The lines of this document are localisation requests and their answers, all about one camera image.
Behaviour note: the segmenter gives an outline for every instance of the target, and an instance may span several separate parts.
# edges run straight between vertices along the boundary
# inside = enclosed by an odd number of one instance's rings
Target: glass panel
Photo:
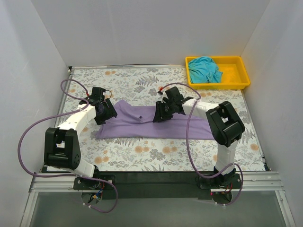
[[[103,200],[97,206],[108,209],[112,204],[112,200]],[[90,225],[284,227],[285,222],[275,192],[242,192],[226,208],[192,198],[120,199],[109,214],[83,206],[80,192],[39,193],[31,227]]]

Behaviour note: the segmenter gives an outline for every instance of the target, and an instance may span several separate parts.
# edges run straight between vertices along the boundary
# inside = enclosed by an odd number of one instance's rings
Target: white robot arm
[[[117,113],[110,100],[105,99],[103,88],[93,87],[91,95],[86,99],[89,102],[87,108],[83,109],[86,104],[81,101],[78,105],[81,111],[74,113],[57,128],[47,129],[44,163],[76,175],[93,177],[97,167],[81,158],[78,135],[92,119],[100,125],[111,117],[117,117]]]
[[[166,90],[162,100],[156,103],[156,114],[154,122],[169,120],[174,113],[190,114],[196,100],[192,97],[184,98],[177,87]],[[223,170],[220,177],[221,182],[228,181],[235,174],[234,157],[242,133],[245,127],[230,102],[221,104],[206,103],[198,101],[192,115],[208,120],[212,135],[218,143],[217,162],[214,173]]]

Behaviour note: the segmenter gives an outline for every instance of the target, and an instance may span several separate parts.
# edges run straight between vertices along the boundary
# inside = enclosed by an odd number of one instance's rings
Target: metal frame
[[[289,209],[286,197],[285,197],[285,191],[276,191],[276,197],[278,199],[280,209],[282,211],[282,215],[284,217],[284,221],[286,223],[287,227],[295,227],[294,219],[292,216],[292,213]]]
[[[287,227],[295,227],[294,219],[289,209],[284,187],[278,172],[244,172],[243,191],[275,191],[277,201],[283,214]],[[35,209],[36,200],[39,192],[97,192],[98,190],[74,190],[75,177],[63,176],[56,178],[34,178],[24,216],[21,221],[21,227],[30,225],[31,218]]]
[[[75,69],[116,69],[116,68],[183,68],[184,66],[180,65],[121,65],[121,66],[99,66],[99,67],[75,67]],[[67,83],[65,90],[68,90],[70,83]],[[242,96],[244,99],[244,103],[247,107],[246,100],[244,98],[243,91]],[[58,113],[61,113],[64,107],[64,102],[66,99],[66,95],[62,96],[62,101],[60,103],[60,109]],[[60,119],[56,119],[55,127],[59,124]],[[263,151],[259,144],[259,140],[256,134],[255,127],[252,123],[252,128],[255,132],[257,143],[259,146],[260,153],[264,158]],[[282,211],[285,223],[287,227],[295,227],[294,219],[289,209],[285,191],[283,188],[283,184],[281,182],[280,176],[278,172],[271,171],[252,171],[252,172],[243,172],[244,181],[243,181],[243,191],[275,191],[277,200]],[[64,176],[64,177],[56,177],[56,178],[33,178],[32,185],[29,192],[29,197],[27,200],[27,204],[25,207],[25,211],[23,214],[23,218],[21,220],[21,227],[30,226],[30,222],[34,213],[36,201],[39,192],[97,192],[97,190],[74,190],[74,181],[75,177],[72,176]],[[212,192],[216,192],[219,189],[212,189]]]

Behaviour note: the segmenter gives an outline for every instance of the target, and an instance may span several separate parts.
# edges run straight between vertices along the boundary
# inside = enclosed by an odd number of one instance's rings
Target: cable connector
[[[158,94],[163,95],[162,90],[163,90],[163,87],[160,87],[160,89],[159,89],[159,91],[158,91]]]

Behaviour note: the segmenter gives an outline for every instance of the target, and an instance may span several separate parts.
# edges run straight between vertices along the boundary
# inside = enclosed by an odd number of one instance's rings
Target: blue cloth
[[[203,56],[188,63],[190,82],[193,84],[221,83],[222,73],[212,58]]]

